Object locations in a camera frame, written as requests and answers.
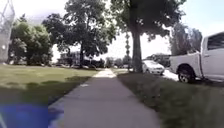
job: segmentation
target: concrete sidewalk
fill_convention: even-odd
[[[141,104],[111,70],[50,106],[63,111],[49,128],[159,128],[156,113]]]

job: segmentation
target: white car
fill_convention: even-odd
[[[143,61],[142,69],[144,73],[159,74],[159,75],[163,75],[165,71],[164,66],[152,60]]]
[[[123,68],[128,68],[128,65],[127,64],[123,65]]]
[[[216,33],[201,42],[201,50],[170,58],[171,71],[179,81],[194,82],[196,78],[224,81],[224,32]]]

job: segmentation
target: fence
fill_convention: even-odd
[[[8,47],[15,11],[12,0],[0,0],[0,63],[8,59]]]

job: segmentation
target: grass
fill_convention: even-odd
[[[150,74],[114,71],[141,102],[159,114],[165,128],[224,127],[224,86],[188,85]]]
[[[0,104],[50,105],[97,71],[0,66]]]

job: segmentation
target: white pickup truck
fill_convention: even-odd
[[[180,82],[191,83],[196,77],[224,81],[224,32],[203,38],[200,51],[173,56],[170,61]]]

